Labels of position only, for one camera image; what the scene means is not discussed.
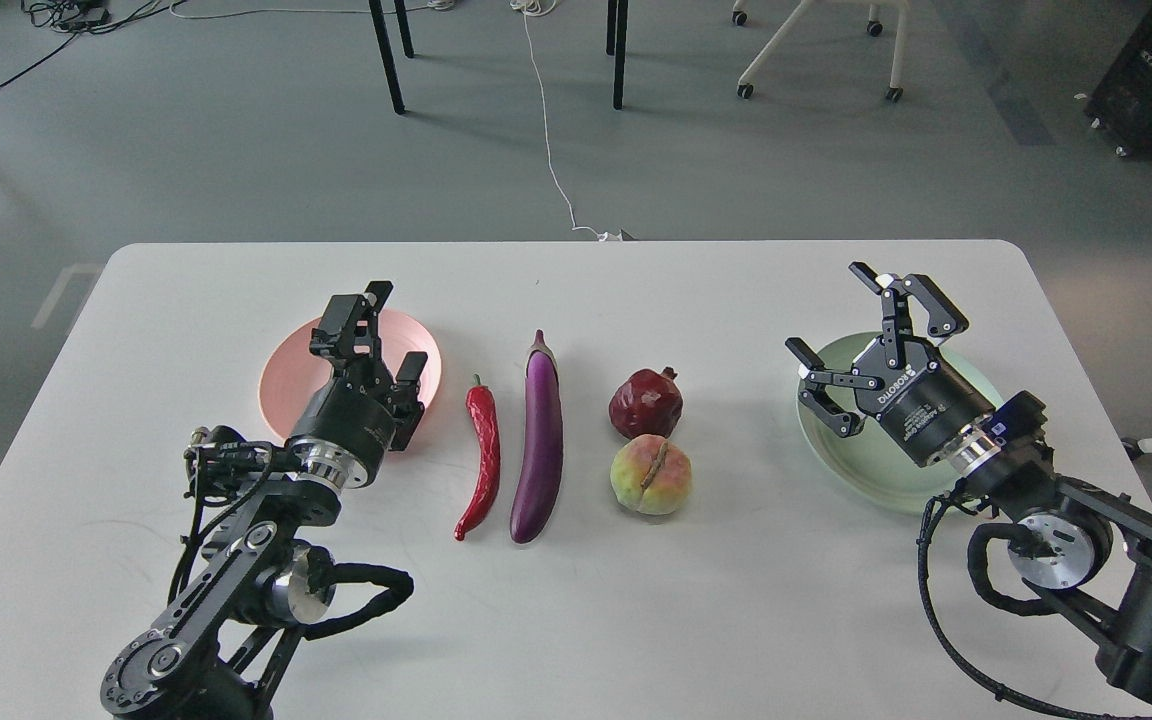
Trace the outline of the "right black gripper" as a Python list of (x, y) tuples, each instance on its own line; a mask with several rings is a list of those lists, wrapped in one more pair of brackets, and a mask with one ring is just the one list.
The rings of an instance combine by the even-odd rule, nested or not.
[[(881, 333), (855, 357), (856, 372), (849, 373), (828, 369), (801, 338), (787, 338), (787, 350), (803, 369), (799, 404), (841, 438), (861, 432), (861, 414), (873, 416), (916, 465), (927, 468), (943, 457), (943, 447), (961, 430), (996, 410), (996, 402), (968, 382), (935, 347), (970, 323), (929, 275), (881, 275), (865, 263), (847, 268), (881, 300)], [(910, 300), (929, 314), (924, 334), (914, 332)], [(838, 406), (827, 387), (858, 389), (861, 414)]]

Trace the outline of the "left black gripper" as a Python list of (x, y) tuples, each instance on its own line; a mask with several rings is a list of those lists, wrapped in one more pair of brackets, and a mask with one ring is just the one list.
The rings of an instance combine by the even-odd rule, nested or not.
[(385, 454), (407, 450), (425, 414), (419, 392), (429, 354), (407, 353), (396, 379), (384, 366), (379, 314), (393, 288), (371, 281), (364, 291), (333, 295), (308, 341), (312, 355), (348, 367), (310, 397), (285, 447), (301, 473), (334, 488), (374, 482)]

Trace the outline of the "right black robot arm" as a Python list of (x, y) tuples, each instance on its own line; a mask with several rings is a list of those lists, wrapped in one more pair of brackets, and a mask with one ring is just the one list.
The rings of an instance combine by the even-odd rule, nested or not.
[(992, 404), (945, 359), (940, 344), (969, 323), (931, 278), (879, 274), (865, 263), (850, 270), (881, 301), (879, 332), (846, 369), (788, 338), (801, 367), (797, 401), (838, 437), (876, 420), (916, 465), (955, 471), (954, 486), (925, 503), (916, 538), (922, 607), (948, 659), (996, 702), (1079, 717), (984, 674), (935, 615), (929, 555), (938, 525), (952, 509), (991, 510), (967, 543), (975, 594), (1014, 616), (1064, 619), (1094, 643), (1106, 683), (1152, 706), (1152, 511), (1056, 473), (1043, 402), (1021, 391)]

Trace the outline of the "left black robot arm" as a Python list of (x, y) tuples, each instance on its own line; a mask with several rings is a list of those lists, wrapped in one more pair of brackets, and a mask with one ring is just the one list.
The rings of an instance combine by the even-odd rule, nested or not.
[(425, 406), (429, 355), (381, 357), (380, 314), (393, 285), (329, 300), (308, 341), (332, 373), (282, 445), (229, 427), (197, 430), (185, 450), (192, 526), (169, 600), (120, 650), (100, 687), (122, 719), (270, 719), (298, 644), (349, 632), (414, 592), (404, 571), (338, 562), (298, 537), (338, 520), (343, 488), (376, 480), (404, 450)]

